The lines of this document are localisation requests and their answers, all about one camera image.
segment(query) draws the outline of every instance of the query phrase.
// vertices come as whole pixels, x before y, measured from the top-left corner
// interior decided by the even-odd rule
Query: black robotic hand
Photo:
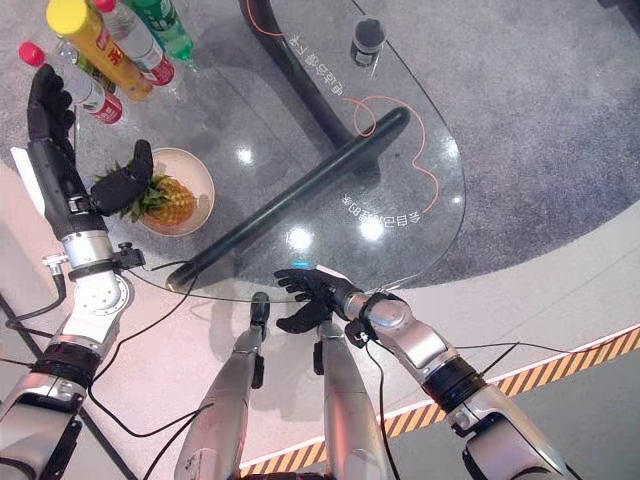
[[[69,110],[71,95],[63,87],[62,78],[50,65],[43,65],[33,77],[27,106],[29,140],[50,139],[65,159],[75,164],[68,135],[76,116]]]
[[[354,292],[361,292],[351,282],[320,270],[289,269],[278,270],[274,273],[278,278],[278,285],[285,287],[287,292],[296,293],[299,302],[310,300],[305,306],[288,318],[281,318],[276,325],[288,333],[304,333],[320,322],[331,318],[332,312],[347,320],[344,305]]]
[[[106,231],[102,215],[111,215],[133,202],[153,175],[151,146],[138,140],[133,160],[94,185],[90,196],[68,139],[75,122],[71,103],[62,78],[50,65],[40,67],[27,106],[29,160],[44,200],[44,216],[58,240],[77,232]]]
[[[146,140],[138,140],[133,159],[91,187],[93,203],[102,215],[119,212],[144,193],[151,184],[152,176],[151,145]]]

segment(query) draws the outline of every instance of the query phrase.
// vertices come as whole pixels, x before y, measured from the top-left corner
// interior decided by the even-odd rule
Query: silver metal arm segment
[[[346,317],[364,323],[447,413],[468,441],[463,460],[474,479],[562,478],[562,457],[526,414],[494,385],[487,385],[433,328],[419,322],[392,295],[354,293]]]
[[[249,329],[236,341],[200,404],[203,410],[189,427],[174,472],[176,480],[240,478],[251,389],[262,386],[260,349],[269,316],[266,294],[256,293],[253,301]]]
[[[81,428],[75,415],[132,299],[131,285],[114,273],[106,232],[70,235],[63,246],[56,258],[71,262],[74,309],[0,406],[3,480],[61,477]]]
[[[331,321],[318,327],[324,374],[327,474],[336,480],[388,478],[380,428],[344,333]]]

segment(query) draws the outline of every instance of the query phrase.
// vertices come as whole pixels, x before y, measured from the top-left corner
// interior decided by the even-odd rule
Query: robotic arm
[[[47,257],[45,264],[56,281],[64,283],[61,264],[69,262],[69,279],[76,287],[73,312],[42,358],[0,406],[3,480],[62,476],[81,429],[75,416],[133,296],[132,287],[119,272],[144,264],[142,253],[131,244],[113,251],[102,215],[117,209],[117,202],[129,202],[130,195],[139,195],[150,179],[149,144],[139,141],[134,160],[116,172],[127,178],[120,184],[125,194],[117,202],[100,193],[115,175],[94,187],[98,195],[89,196],[67,139],[75,120],[68,110],[70,104],[62,79],[49,65],[43,66],[29,96],[28,151],[12,149],[31,199],[64,248],[65,253]]]
[[[411,308],[388,293],[368,295],[348,280],[319,270],[281,270],[279,284],[310,299],[309,310],[329,308],[348,321],[345,334],[357,347],[368,339],[387,347],[446,413],[460,437],[473,435],[462,454],[475,480],[547,480],[567,475],[561,456],[518,406],[488,385],[457,350]],[[298,314],[278,321],[290,331],[306,328]]]

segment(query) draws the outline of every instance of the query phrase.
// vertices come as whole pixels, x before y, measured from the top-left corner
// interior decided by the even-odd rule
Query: yellow bottle
[[[102,18],[87,6],[85,0],[50,0],[47,22],[131,100],[142,101],[149,96],[153,85],[115,44]]]

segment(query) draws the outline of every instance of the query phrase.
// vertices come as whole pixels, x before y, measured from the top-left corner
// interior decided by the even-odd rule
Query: screw
[[[464,413],[462,410],[456,412],[453,418],[455,419],[456,423],[460,426],[460,428],[462,428],[463,430],[466,430],[467,428],[469,428],[469,425],[471,424],[471,422],[469,421],[469,417],[467,417],[467,414]]]

